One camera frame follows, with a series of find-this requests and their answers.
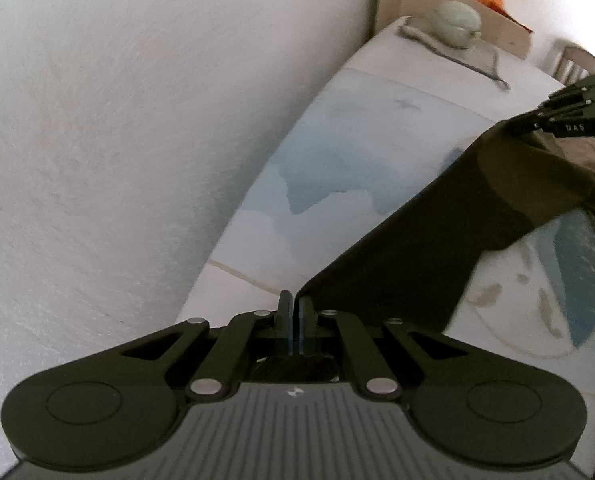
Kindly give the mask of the brown two-tone sweater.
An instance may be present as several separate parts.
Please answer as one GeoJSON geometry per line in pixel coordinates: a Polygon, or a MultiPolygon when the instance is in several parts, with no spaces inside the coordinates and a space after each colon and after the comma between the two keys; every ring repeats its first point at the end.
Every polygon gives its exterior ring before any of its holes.
{"type": "Polygon", "coordinates": [[[317,311],[440,333],[484,252],[576,208],[595,218],[595,139],[499,122],[297,296],[317,311]]]}

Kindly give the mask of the grey woven placemat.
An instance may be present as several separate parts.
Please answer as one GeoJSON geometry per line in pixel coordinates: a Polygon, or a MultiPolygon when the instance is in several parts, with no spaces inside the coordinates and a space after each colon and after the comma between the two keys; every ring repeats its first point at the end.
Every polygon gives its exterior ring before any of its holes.
{"type": "Polygon", "coordinates": [[[406,15],[398,25],[401,37],[423,44],[427,50],[441,58],[446,58],[460,66],[472,70],[494,81],[503,91],[509,91],[509,84],[499,75],[499,52],[496,47],[482,39],[473,39],[466,49],[458,49],[444,44],[433,32],[427,18],[406,15]]]}

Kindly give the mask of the grey ceramic teapot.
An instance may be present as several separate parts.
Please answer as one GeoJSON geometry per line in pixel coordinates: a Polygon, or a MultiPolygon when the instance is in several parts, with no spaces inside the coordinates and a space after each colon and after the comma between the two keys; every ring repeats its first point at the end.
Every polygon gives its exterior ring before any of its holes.
{"type": "Polygon", "coordinates": [[[441,1],[427,13],[427,18],[433,34],[450,48],[468,49],[481,36],[480,14],[461,1],[441,1]]]}

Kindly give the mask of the patterned white blue table mat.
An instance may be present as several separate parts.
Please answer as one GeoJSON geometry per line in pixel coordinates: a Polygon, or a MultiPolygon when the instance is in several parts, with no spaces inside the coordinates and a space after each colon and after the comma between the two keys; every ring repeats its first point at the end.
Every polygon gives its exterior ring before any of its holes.
{"type": "MultiPolygon", "coordinates": [[[[487,129],[466,107],[346,68],[248,190],[184,312],[221,325],[295,292],[487,129]]],[[[583,208],[484,252],[449,336],[551,370],[595,397],[595,218],[583,208]]]]}

